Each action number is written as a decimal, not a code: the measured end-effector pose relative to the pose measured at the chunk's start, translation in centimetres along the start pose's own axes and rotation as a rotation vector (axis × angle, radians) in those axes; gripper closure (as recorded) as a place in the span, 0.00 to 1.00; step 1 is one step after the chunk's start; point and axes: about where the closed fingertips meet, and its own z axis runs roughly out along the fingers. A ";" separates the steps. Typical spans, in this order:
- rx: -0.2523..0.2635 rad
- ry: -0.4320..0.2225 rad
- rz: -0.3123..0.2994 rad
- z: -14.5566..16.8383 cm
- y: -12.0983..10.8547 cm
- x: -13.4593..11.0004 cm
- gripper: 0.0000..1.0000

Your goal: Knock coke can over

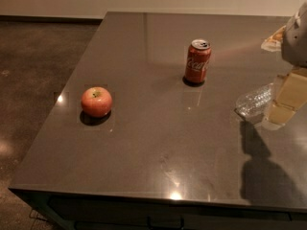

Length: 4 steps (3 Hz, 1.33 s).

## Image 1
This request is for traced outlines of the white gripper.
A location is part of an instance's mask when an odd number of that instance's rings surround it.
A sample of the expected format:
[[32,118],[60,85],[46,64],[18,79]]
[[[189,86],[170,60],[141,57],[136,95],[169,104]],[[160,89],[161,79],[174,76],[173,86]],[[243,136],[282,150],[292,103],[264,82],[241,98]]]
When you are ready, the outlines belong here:
[[290,18],[283,33],[282,58],[294,67],[278,75],[272,85],[272,99],[265,108],[262,126],[278,130],[307,103],[307,3]]

